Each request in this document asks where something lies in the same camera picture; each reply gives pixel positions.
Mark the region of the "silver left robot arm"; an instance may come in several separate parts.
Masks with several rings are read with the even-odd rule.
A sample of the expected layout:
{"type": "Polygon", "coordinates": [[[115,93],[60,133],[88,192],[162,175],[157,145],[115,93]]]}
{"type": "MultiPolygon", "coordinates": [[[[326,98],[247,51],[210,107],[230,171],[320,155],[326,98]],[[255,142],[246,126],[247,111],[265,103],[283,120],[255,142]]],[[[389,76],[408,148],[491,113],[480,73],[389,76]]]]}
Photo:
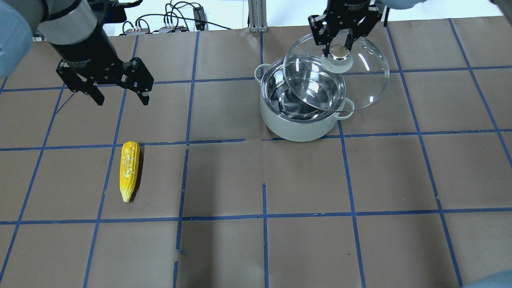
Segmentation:
{"type": "Polygon", "coordinates": [[[99,106],[99,84],[115,84],[149,103],[154,77],[139,57],[123,62],[104,31],[104,24],[126,20],[126,8],[141,1],[2,0],[1,77],[8,77],[28,54],[39,33],[61,56],[56,73],[72,92],[91,96],[99,106]]]}

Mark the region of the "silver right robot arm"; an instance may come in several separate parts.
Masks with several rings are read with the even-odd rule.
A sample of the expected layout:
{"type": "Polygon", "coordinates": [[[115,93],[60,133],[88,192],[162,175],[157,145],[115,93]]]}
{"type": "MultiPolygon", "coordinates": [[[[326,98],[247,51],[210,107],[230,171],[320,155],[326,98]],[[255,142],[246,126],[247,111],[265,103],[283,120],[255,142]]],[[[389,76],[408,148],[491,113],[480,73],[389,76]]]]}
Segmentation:
{"type": "Polygon", "coordinates": [[[398,11],[398,20],[502,14],[511,24],[510,0],[328,0],[322,14],[308,17],[308,24],[314,43],[322,46],[322,55],[328,57],[337,44],[350,52],[379,22],[386,26],[391,10],[398,11]]]}

